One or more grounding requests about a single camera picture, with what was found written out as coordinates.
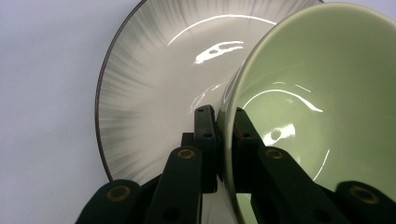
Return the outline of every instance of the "white plate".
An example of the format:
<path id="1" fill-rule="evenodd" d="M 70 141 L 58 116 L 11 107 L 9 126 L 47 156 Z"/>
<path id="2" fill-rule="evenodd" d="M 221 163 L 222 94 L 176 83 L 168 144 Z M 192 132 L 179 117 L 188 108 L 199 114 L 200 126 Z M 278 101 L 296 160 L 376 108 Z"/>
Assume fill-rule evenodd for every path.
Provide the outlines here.
<path id="1" fill-rule="evenodd" d="M 219 109 L 232 75 L 279 21 L 317 0 L 148 0 L 114 38 L 98 83 L 96 130 L 110 179 L 144 184 L 193 131 L 200 105 Z"/>

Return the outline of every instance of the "brass screw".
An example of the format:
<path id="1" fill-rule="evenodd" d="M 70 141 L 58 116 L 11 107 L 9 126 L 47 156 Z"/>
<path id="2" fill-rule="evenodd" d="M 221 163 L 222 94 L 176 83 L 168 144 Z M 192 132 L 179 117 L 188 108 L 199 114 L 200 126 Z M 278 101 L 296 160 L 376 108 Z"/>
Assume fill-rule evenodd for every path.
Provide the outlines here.
<path id="1" fill-rule="evenodd" d="M 379 203 L 379 198 L 368 189 L 364 189 L 361 186 L 354 185 L 349 189 L 350 194 L 361 202 L 375 204 Z"/>
<path id="2" fill-rule="evenodd" d="M 188 160 L 194 157 L 195 153 L 191 149 L 182 149 L 177 153 L 177 155 L 182 159 Z"/>
<path id="3" fill-rule="evenodd" d="M 111 202 L 117 203 L 124 201 L 130 194 L 131 190 L 127 186 L 119 185 L 110 189 L 106 196 Z"/>
<path id="4" fill-rule="evenodd" d="M 275 149 L 267 149 L 265 151 L 265 155 L 271 159 L 276 159 L 276 160 L 283 158 L 282 152 L 275 150 Z"/>

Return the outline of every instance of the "light green bowl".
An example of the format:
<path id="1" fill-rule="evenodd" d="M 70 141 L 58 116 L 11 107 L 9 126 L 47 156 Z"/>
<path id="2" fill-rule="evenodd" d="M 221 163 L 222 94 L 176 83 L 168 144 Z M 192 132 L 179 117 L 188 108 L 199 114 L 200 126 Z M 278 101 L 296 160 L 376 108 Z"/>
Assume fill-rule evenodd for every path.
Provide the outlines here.
<path id="1" fill-rule="evenodd" d="M 287 150 L 321 186 L 357 180 L 395 200 L 395 98 L 392 20 L 334 3 L 282 21 L 250 53 L 219 112 L 225 183 L 236 210 L 231 140 L 238 106 L 265 145 Z"/>

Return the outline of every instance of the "white table surface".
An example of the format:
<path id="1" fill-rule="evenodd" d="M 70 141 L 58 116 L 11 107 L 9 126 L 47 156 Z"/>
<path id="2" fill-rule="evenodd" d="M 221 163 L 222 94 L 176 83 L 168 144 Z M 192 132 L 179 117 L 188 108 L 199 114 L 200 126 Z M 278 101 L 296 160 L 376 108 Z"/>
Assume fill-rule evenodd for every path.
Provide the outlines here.
<path id="1" fill-rule="evenodd" d="M 343 2 L 396 21 L 395 0 Z M 137 3 L 0 2 L 0 223 L 74 223 L 107 182 L 94 128 L 97 78 Z"/>

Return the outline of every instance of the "white background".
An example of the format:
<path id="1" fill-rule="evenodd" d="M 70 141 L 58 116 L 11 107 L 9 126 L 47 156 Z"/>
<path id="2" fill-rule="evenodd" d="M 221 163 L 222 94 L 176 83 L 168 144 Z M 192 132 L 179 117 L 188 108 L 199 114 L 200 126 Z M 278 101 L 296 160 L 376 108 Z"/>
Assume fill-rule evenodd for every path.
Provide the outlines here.
<path id="1" fill-rule="evenodd" d="M 395 0 L 347 2 L 396 21 Z M 94 129 L 97 78 L 137 3 L 0 2 L 0 223 L 74 223 L 107 182 Z"/>

